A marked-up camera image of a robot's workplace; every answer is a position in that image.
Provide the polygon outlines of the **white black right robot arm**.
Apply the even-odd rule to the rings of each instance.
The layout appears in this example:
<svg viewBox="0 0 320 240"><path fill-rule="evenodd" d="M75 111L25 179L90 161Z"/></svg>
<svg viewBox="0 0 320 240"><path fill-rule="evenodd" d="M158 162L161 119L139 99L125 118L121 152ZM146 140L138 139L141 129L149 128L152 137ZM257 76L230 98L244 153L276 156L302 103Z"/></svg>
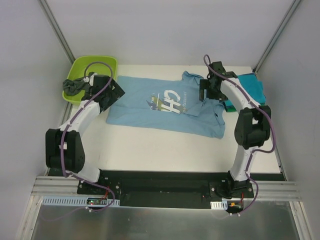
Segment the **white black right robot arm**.
<svg viewBox="0 0 320 240"><path fill-rule="evenodd" d="M208 75L199 82L199 99L230 100L238 113L234 138L238 144L234 163L227 172L225 181L214 188L221 198L237 197L250 187L251 167L255 153L271 135L271 109L260 105L241 85L238 76L226 71L222 62L211 62L205 55Z"/></svg>

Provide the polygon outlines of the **light blue t shirt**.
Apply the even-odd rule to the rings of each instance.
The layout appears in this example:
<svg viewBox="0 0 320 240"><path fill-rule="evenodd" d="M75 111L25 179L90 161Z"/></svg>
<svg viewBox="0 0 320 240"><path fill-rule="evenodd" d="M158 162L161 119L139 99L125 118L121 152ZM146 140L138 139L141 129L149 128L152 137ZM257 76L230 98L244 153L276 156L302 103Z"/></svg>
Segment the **light blue t shirt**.
<svg viewBox="0 0 320 240"><path fill-rule="evenodd" d="M106 123L222 139L224 107L214 99L199 99L201 79L187 71L181 80L119 76L125 94L110 107Z"/></svg>

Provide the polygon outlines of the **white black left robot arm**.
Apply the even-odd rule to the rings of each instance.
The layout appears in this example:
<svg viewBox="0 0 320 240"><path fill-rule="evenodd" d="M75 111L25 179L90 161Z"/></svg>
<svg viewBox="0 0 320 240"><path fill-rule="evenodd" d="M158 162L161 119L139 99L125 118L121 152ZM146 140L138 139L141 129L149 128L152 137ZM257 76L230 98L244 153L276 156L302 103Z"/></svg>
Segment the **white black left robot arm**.
<svg viewBox="0 0 320 240"><path fill-rule="evenodd" d="M60 169L64 177L73 176L88 181L88 188L99 195L106 183L100 179L101 170L86 163L82 136L101 113L124 94L124 90L110 76L95 74L92 86L84 94L77 111L57 129L45 133L45 163L48 168Z"/></svg>

